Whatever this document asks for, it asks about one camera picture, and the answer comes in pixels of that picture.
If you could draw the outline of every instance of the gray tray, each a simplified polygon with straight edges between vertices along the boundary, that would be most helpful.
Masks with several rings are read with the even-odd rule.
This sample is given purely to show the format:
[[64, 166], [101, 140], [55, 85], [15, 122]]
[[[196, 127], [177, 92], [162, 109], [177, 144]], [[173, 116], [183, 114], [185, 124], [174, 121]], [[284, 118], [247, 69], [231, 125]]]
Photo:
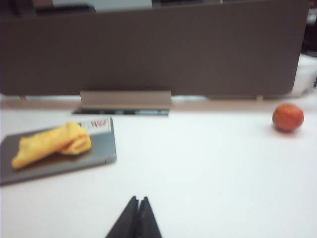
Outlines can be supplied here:
[[112, 119], [110, 123], [110, 132], [91, 135], [90, 151], [77, 156], [55, 153], [20, 170], [15, 170], [11, 166], [11, 160], [18, 151], [20, 137], [30, 136], [42, 130], [7, 136], [0, 147], [0, 185], [113, 163], [116, 160], [116, 150]]

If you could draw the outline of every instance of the white label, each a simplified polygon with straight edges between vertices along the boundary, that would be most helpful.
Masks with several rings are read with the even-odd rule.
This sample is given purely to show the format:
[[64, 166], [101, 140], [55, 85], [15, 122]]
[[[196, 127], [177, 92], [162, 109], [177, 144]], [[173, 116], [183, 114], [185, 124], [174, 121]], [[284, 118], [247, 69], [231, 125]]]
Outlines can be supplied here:
[[90, 135], [111, 132], [110, 118], [83, 121], [79, 123]]

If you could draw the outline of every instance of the apple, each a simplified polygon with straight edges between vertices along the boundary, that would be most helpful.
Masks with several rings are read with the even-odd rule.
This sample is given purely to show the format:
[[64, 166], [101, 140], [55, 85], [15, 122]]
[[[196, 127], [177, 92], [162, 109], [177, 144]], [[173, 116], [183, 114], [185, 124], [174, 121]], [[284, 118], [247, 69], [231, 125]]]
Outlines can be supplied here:
[[275, 128], [290, 132], [303, 124], [304, 113], [295, 104], [281, 104], [275, 109], [272, 119]]

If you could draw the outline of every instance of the folded yellow towel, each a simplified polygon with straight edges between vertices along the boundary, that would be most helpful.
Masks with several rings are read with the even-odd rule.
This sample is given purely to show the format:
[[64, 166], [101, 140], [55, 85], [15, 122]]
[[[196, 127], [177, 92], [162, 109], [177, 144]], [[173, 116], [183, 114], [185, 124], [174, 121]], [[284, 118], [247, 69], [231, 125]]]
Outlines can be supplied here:
[[90, 148], [89, 134], [79, 124], [70, 121], [30, 137], [21, 137], [19, 151], [12, 159], [12, 167], [22, 168], [54, 152], [77, 155]]

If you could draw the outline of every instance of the white table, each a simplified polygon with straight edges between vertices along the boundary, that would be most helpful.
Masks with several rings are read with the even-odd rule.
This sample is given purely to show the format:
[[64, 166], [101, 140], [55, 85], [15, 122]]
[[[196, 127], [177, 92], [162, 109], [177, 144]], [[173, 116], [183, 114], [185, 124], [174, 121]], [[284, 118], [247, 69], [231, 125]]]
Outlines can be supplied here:
[[[274, 108], [305, 113], [291, 134]], [[1, 102], [6, 134], [104, 116], [79, 101]], [[174, 101], [169, 117], [114, 116], [117, 162], [1, 187], [2, 238], [101, 238], [148, 196], [164, 238], [316, 238], [317, 92], [298, 99]]]

